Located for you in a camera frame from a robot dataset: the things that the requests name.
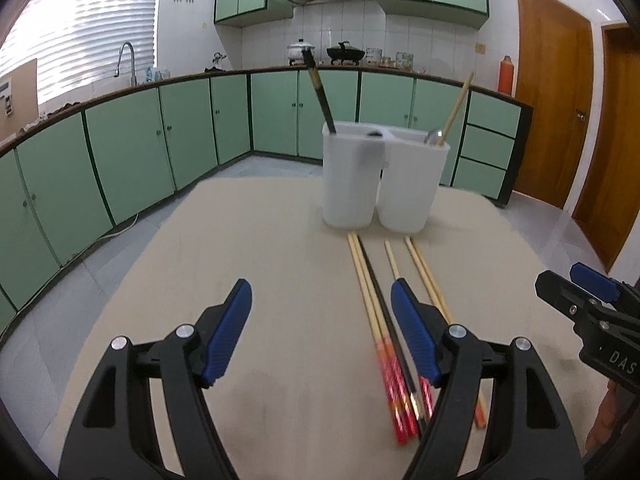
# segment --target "window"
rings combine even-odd
[[[154,65],[157,0],[31,0],[0,48],[0,75],[38,59],[38,104],[113,75],[122,43]],[[129,49],[122,55],[128,67]]]

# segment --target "orange bottle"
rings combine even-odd
[[[500,79],[498,80],[498,92],[511,95],[513,91],[513,75],[515,67],[511,62],[510,56],[504,56],[500,62]]]

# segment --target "table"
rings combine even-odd
[[[322,222],[320,178],[203,181],[151,240],[96,322],[54,421],[54,454],[114,336],[162,339],[247,279],[254,306],[225,377],[206,399],[238,475],[246,479],[402,478],[417,443],[396,445],[346,232]],[[383,240],[419,299],[428,295],[402,237],[377,221],[361,232],[388,299]],[[529,337],[583,446],[606,380],[578,361],[572,324],[540,301],[533,250],[481,196],[440,188],[415,237],[456,321],[478,337]],[[165,464],[180,472],[159,381],[156,427]],[[482,387],[490,399],[490,381]],[[477,464],[472,430],[463,471]]]

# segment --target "faucet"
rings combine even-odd
[[[124,47],[126,45],[129,45],[129,48],[131,49],[131,86],[136,86],[138,84],[138,80],[136,79],[136,54],[133,52],[133,45],[129,43],[129,41],[125,41],[120,47],[120,54],[118,55],[118,65],[116,66],[116,73],[113,76],[120,76],[120,61],[122,60],[122,52],[124,51]]]

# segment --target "bolt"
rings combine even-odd
[[[529,341],[526,337],[519,337],[516,339],[516,346],[523,352],[531,349],[531,341]]]
[[[462,339],[466,336],[466,328],[462,325],[451,325],[449,327],[449,335],[456,339]]]
[[[180,325],[175,330],[175,335],[177,335],[182,339],[187,339],[188,337],[191,337],[194,332],[195,332],[195,329],[193,325]]]
[[[114,350],[122,350],[126,345],[127,338],[121,335],[111,341],[111,348]]]

